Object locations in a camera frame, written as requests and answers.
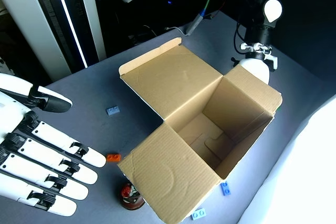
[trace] light blue lego brick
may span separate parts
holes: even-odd
[[[106,112],[107,112],[108,115],[114,115],[116,113],[119,113],[120,110],[119,110],[118,106],[114,106],[114,107],[106,109]]]
[[[193,220],[197,220],[197,219],[202,218],[204,216],[206,216],[205,209],[201,208],[197,211],[194,211],[194,213],[191,215],[191,218],[193,218]]]
[[[227,184],[227,182],[221,183],[220,186],[222,188],[224,196],[227,196],[227,195],[231,194],[231,191],[230,191],[230,188],[229,188],[229,185]]]

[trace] orange lego brick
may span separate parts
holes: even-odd
[[[120,154],[108,154],[106,156],[107,162],[119,162],[121,161],[121,155]]]

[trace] open cardboard box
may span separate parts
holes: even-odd
[[[118,166],[166,223],[189,216],[228,176],[282,102],[241,66],[223,76],[181,42],[119,68],[164,122]]]

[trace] gray table surface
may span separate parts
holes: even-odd
[[[182,36],[183,45],[225,74],[232,68],[230,58],[239,58],[233,49],[235,26],[234,20],[220,12],[213,20],[203,21],[191,36]],[[70,98],[73,107],[62,114],[36,110],[40,119],[104,155],[126,156],[162,121],[123,83],[118,67],[175,37],[181,34],[172,30],[51,84],[49,88]],[[207,215],[197,223],[236,223],[300,122],[314,109],[322,82],[279,50],[273,54],[279,58],[279,69],[271,74],[270,85],[282,93],[283,104],[230,173],[227,181],[232,194],[224,197],[220,187],[216,188],[201,204]],[[115,105],[120,113],[108,117],[106,108]],[[73,216],[53,215],[0,197],[0,223],[162,223],[147,204],[136,211],[120,206],[117,193],[125,178],[115,163],[93,169],[98,181],[88,185],[85,200],[76,201],[78,208]],[[187,217],[183,222],[192,220]]]

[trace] robotic arm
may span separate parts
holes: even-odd
[[[246,0],[251,8],[253,24],[246,29],[241,50],[248,50],[245,59],[232,61],[268,84],[269,71],[278,68],[278,58],[272,56],[270,34],[282,14],[279,0]]]
[[[39,121],[38,115],[30,109],[65,112],[72,106],[69,99],[3,73],[0,73],[0,91],[0,195],[55,214],[72,215],[76,204],[57,194],[85,199],[87,187],[72,179],[94,184],[98,178],[96,172],[76,159],[102,167],[105,157]],[[15,130],[30,137],[14,133]],[[59,153],[63,151],[73,159]]]

